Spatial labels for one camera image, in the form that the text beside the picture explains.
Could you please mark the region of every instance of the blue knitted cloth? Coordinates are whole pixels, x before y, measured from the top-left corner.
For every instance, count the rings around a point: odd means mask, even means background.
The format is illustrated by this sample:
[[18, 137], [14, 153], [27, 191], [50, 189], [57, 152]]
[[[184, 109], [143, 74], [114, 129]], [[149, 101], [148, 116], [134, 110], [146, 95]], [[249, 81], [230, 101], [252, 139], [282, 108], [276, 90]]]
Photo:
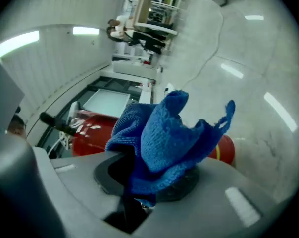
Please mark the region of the blue knitted cloth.
[[106, 150], [120, 151], [122, 145], [135, 150], [128, 193], [150, 197], [174, 184], [185, 170], [207, 157], [229, 129], [234, 101], [215, 126], [202, 119], [194, 128], [184, 126], [178, 114], [188, 97], [174, 91], [160, 104], [130, 104], [115, 124]]

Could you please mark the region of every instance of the woman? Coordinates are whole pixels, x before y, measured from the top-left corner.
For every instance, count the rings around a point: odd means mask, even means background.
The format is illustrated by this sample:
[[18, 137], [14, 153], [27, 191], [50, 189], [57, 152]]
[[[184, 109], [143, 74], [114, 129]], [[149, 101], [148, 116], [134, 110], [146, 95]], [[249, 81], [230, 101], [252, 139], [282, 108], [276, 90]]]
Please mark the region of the woman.
[[[161, 48], [165, 47], [165, 43], [153, 38], [150, 34], [138, 32], [132, 29], [124, 29], [124, 31], [116, 31], [114, 27], [108, 27], [106, 30], [108, 37], [117, 42], [130, 42], [131, 40], [143, 40], [145, 41], [145, 48], [149, 49], [157, 54], [161, 54]], [[166, 40], [165, 36], [154, 34], [156, 38], [160, 40]]]
[[[134, 28], [133, 27], [133, 17], [127, 17], [127, 16], [118, 16], [116, 20], [114, 19], [110, 19], [108, 21], [108, 24], [112, 27], [115, 27], [116, 31], [120, 31], [123, 29], [123, 27], [126, 28]], [[172, 29], [173, 24], [171, 25], [167, 25], [167, 24], [163, 24], [160, 22], [156, 22], [156, 21], [147, 21], [146, 24], [149, 25], [155, 25], [155, 26], [159, 26], [159, 27], [163, 27], [163, 28], [168, 28], [168, 29]], [[151, 29], [147, 29], [147, 32], [153, 32], [154, 30]]]

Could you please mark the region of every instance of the blue towel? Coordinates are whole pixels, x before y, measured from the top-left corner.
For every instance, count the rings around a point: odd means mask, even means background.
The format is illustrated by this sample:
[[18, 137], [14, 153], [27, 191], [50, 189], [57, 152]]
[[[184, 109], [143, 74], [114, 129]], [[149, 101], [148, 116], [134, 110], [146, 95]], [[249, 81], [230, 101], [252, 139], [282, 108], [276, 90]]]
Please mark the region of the blue towel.
[[160, 104], [130, 104], [115, 124], [106, 150], [134, 147], [134, 169], [127, 189], [131, 195], [149, 196], [154, 205], [159, 191], [177, 182], [185, 170], [207, 157], [229, 129], [235, 103], [226, 106], [226, 116], [215, 125], [199, 120], [194, 128], [182, 124], [178, 115], [188, 93], [174, 91]]

